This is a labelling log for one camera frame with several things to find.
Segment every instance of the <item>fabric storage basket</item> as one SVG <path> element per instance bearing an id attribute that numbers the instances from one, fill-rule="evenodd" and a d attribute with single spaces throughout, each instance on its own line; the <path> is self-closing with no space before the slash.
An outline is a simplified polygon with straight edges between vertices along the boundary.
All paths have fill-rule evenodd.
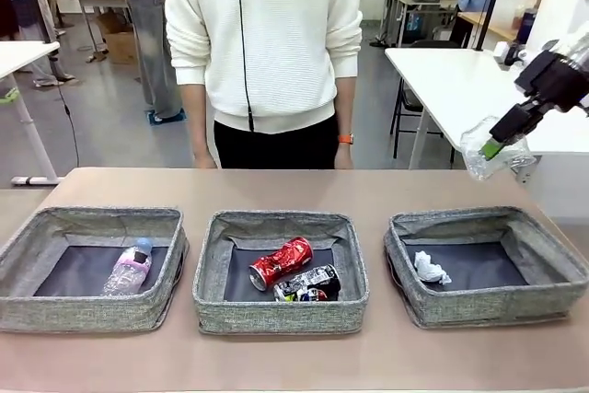
<path id="1" fill-rule="evenodd" d="M 100 296 L 122 251 L 153 243 L 138 295 Z M 161 325 L 188 242 L 179 211 L 49 208 L 0 252 L 0 329 L 23 332 L 147 331 Z"/>
<path id="2" fill-rule="evenodd" d="M 335 266 L 341 280 L 338 301 L 277 302 L 272 290 L 260 292 L 253 286 L 249 265 L 294 237 L 306 238 L 314 251 L 301 272 L 319 265 Z M 220 212 L 213 216 L 204 237 L 192 294 L 202 332 L 337 334 L 362 327 L 368 282 L 358 238 L 346 216 Z"/>
<path id="3" fill-rule="evenodd" d="M 513 207 L 399 214 L 385 250 L 408 312 L 423 328 L 564 318 L 589 284 L 583 258 Z M 413 262 L 421 250 L 450 284 L 418 278 Z"/>

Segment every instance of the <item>black pants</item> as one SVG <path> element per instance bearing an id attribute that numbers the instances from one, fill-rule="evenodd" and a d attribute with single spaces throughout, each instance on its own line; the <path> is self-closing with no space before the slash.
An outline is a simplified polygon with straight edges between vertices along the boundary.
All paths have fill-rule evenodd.
<path id="1" fill-rule="evenodd" d="M 452 28 L 452 34 L 450 34 L 450 41 L 460 45 L 460 48 L 467 48 L 469 42 L 465 40 L 467 38 L 470 39 L 471 32 L 472 24 L 466 22 L 462 17 L 456 17 L 454 27 Z"/>
<path id="2" fill-rule="evenodd" d="M 335 115 L 289 133 L 251 133 L 214 123 L 214 143 L 222 168 L 333 169 L 338 151 Z"/>

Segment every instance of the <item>white shirt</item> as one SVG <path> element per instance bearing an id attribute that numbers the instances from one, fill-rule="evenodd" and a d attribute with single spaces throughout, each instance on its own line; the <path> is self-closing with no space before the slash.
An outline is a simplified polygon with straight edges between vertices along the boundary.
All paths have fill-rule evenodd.
<path id="1" fill-rule="evenodd" d="M 242 0 L 256 132 L 305 128 L 334 113 L 335 79 L 357 76 L 360 0 Z M 206 85 L 215 119 L 248 129 L 239 0 L 166 0 L 179 85 Z"/>

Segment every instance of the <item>black and white can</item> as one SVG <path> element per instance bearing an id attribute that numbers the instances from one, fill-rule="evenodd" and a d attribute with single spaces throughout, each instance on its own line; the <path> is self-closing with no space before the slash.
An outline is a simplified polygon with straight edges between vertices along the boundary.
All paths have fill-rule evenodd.
<path id="1" fill-rule="evenodd" d="M 317 289 L 325 294 L 327 301 L 337 301 L 341 290 L 341 281 L 335 268 L 329 264 L 310 271 L 300 273 L 288 281 L 274 285 L 274 299 L 276 301 L 306 301 L 322 300 L 323 296 L 309 299 L 311 289 Z"/>

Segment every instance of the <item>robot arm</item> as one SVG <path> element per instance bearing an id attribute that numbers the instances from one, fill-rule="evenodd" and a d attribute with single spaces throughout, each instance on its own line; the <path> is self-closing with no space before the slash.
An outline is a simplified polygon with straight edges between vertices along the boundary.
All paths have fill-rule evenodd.
<path id="1" fill-rule="evenodd" d="M 487 160 L 534 131 L 549 110 L 580 107 L 589 114 L 589 22 L 541 52 L 515 83 L 529 100 L 513 106 L 493 126 L 491 139 L 480 150 Z"/>

